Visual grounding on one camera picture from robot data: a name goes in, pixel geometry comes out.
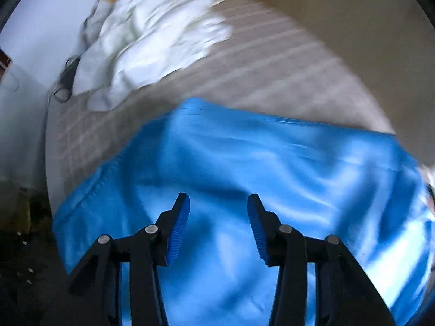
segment round metal pin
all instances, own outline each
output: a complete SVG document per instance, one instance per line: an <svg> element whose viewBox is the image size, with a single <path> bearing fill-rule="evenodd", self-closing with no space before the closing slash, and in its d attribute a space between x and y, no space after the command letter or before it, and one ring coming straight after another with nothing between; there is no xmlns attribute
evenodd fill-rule
<svg viewBox="0 0 435 326"><path fill-rule="evenodd" d="M100 244L106 244L110 241L110 237L108 235L101 235L98 237L98 242Z"/></svg>
<svg viewBox="0 0 435 326"><path fill-rule="evenodd" d="M333 245L338 245L340 243L340 239L335 235L330 235L326 238L327 242Z"/></svg>
<svg viewBox="0 0 435 326"><path fill-rule="evenodd" d="M288 224L281 224L279 226L279 231L281 233L289 234L289 233L291 233L292 230L293 230L293 228L290 225L288 225Z"/></svg>
<svg viewBox="0 0 435 326"><path fill-rule="evenodd" d="M145 232L148 234L154 234L157 233L159 229L157 228L157 225L151 224L145 227Z"/></svg>

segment white garment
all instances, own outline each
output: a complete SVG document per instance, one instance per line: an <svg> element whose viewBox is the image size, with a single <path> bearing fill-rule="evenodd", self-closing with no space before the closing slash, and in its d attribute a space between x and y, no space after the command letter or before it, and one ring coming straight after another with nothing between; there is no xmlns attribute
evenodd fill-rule
<svg viewBox="0 0 435 326"><path fill-rule="evenodd" d="M73 94L96 89L88 109L108 111L135 89L206 56L232 29L210 8L223 0L100 0L86 20Z"/></svg>

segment wall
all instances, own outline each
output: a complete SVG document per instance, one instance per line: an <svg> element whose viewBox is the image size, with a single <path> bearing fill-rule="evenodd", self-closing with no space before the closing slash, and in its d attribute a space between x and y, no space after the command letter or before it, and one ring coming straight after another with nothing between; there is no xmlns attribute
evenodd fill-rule
<svg viewBox="0 0 435 326"><path fill-rule="evenodd" d="M435 30L416 0L263 0L323 40L362 79L399 140L435 164Z"/></svg>
<svg viewBox="0 0 435 326"><path fill-rule="evenodd" d="M0 88L0 178L44 189L47 95L66 60L83 49L82 23L97 0L21 0L0 33L16 92Z"/></svg>

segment blue garment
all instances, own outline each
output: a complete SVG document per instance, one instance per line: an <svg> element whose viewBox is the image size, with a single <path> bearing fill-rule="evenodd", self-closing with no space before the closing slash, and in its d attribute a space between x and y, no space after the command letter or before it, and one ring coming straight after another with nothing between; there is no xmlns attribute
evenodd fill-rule
<svg viewBox="0 0 435 326"><path fill-rule="evenodd" d="M116 239L154 223L179 192L190 196L190 217L178 259L159 270L171 326L268 324L278 269L258 256L251 193L306 236L339 236L398 326L421 303L432 221L417 163L392 135L189 99L143 126L62 204L53 230L67 270L99 235ZM313 325L313 266L308 272Z"/></svg>

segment beige wall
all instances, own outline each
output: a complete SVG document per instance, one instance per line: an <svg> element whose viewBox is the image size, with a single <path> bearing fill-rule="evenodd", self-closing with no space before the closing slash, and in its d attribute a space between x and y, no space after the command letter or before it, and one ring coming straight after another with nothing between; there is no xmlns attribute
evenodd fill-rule
<svg viewBox="0 0 435 326"><path fill-rule="evenodd" d="M435 30L415 0L263 0L307 27L372 91L403 145L435 164Z"/></svg>

